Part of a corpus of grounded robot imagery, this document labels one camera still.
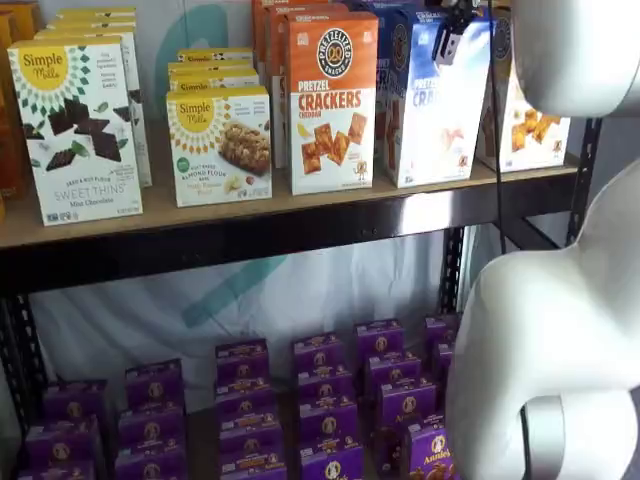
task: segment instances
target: chocolate bar image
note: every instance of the chocolate bar image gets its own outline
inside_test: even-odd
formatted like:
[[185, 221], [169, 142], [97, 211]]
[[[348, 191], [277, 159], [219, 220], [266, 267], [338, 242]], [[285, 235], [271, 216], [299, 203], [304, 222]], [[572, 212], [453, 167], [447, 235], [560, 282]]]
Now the chocolate bar image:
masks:
[[47, 172], [71, 165], [75, 156], [76, 154], [70, 148], [57, 152], [47, 165]]
[[98, 157], [113, 160], [114, 162], [122, 161], [115, 135], [111, 133], [96, 132], [91, 134], [91, 140], [93, 141], [93, 150], [96, 152]]
[[44, 140], [42, 134], [30, 123], [25, 123], [22, 126], [22, 130], [24, 131], [24, 138], [27, 140]]
[[219, 152], [231, 165], [254, 175], [262, 176], [271, 168], [269, 137], [241, 123], [226, 124]]
[[116, 115], [118, 115], [121, 119], [123, 119], [125, 122], [131, 121], [131, 110], [129, 110], [129, 107], [114, 108], [113, 112]]
[[78, 127], [73, 131], [73, 133], [78, 133], [80, 135], [92, 135], [94, 133], [102, 132], [107, 125], [109, 125], [109, 120], [87, 118], [78, 124]]
[[57, 112], [50, 114], [48, 118], [49, 124], [51, 125], [51, 131], [54, 135], [60, 135], [74, 126], [65, 109], [60, 109]]
[[69, 121], [76, 125], [89, 118], [89, 107], [79, 100], [65, 98], [64, 109], [67, 112]]

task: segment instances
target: yellow logo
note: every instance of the yellow logo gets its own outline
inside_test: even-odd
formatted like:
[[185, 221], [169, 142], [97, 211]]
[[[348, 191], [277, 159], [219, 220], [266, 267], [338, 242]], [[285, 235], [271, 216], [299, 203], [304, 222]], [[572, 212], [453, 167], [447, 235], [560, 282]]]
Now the yellow logo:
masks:
[[20, 71], [38, 90], [56, 90], [62, 86], [69, 71], [64, 47], [42, 47], [20, 50]]

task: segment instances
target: black cable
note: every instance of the black cable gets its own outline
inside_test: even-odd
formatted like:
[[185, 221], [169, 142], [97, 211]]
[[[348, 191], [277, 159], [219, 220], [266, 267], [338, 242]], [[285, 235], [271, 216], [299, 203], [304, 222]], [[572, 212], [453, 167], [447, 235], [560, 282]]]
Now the black cable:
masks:
[[496, 67], [493, 50], [493, 0], [489, 0], [489, 74], [491, 75], [491, 108], [493, 110], [493, 144], [496, 152], [496, 194], [498, 200], [498, 231], [500, 233], [500, 252], [507, 253], [507, 240], [502, 230], [502, 167], [500, 165], [500, 131], [498, 125], [498, 94], [496, 92]]

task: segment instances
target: shelf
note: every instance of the shelf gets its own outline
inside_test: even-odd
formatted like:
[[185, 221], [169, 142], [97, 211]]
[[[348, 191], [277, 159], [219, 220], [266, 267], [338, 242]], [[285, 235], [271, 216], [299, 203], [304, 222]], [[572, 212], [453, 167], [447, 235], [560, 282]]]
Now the shelf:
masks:
[[[272, 199], [178, 209], [170, 162], [158, 153], [142, 215], [45, 228], [34, 188], [7, 202], [0, 265], [10, 274], [0, 278], [0, 296], [496, 220], [495, 173], [480, 162], [465, 181], [399, 190], [376, 174], [372, 189], [297, 197], [278, 171]], [[577, 168], [568, 160], [566, 167], [503, 175], [505, 217], [569, 210]]]

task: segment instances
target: purple snack box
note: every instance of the purple snack box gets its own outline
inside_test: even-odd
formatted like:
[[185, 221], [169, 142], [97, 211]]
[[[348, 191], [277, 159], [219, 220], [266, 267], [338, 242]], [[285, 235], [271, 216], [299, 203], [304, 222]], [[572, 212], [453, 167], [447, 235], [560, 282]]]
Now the purple snack box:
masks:
[[105, 462], [96, 417], [35, 424], [25, 440], [32, 467], [67, 461], [93, 461], [98, 476]]
[[170, 437], [184, 437], [184, 414], [181, 405], [173, 402], [148, 404], [120, 414], [118, 422], [120, 445]]
[[363, 448], [357, 436], [300, 444], [301, 480], [363, 480]]
[[158, 402], [184, 405], [184, 383], [180, 359], [174, 358], [166, 362], [127, 369], [125, 388], [129, 408]]
[[257, 452], [220, 455], [220, 480], [254, 478], [286, 480], [287, 466], [282, 444], [265, 446]]
[[305, 372], [325, 365], [344, 364], [344, 346], [335, 332], [303, 338], [293, 344], [296, 372]]
[[275, 394], [267, 378], [237, 380], [216, 388], [214, 404], [219, 415], [251, 412], [259, 407], [274, 405]]
[[187, 457], [181, 438], [142, 442], [120, 450], [116, 479], [169, 478], [187, 472]]
[[220, 419], [220, 453], [242, 450], [254, 453], [267, 445], [282, 443], [282, 426], [275, 406], [254, 415], [235, 414]]
[[352, 396], [340, 395], [301, 400], [300, 441], [327, 436], [358, 436], [358, 405]]
[[218, 383], [269, 376], [269, 352], [263, 339], [216, 346]]
[[376, 392], [380, 385], [401, 378], [420, 375], [420, 359], [408, 351], [389, 352], [374, 355], [367, 361], [365, 372], [365, 392], [370, 401], [377, 400]]
[[401, 448], [401, 478], [460, 480], [453, 465], [442, 415], [408, 425]]
[[298, 373], [298, 398], [322, 398], [352, 394], [351, 372], [342, 363], [325, 365]]
[[91, 462], [66, 462], [53, 467], [20, 472], [18, 480], [95, 480]]

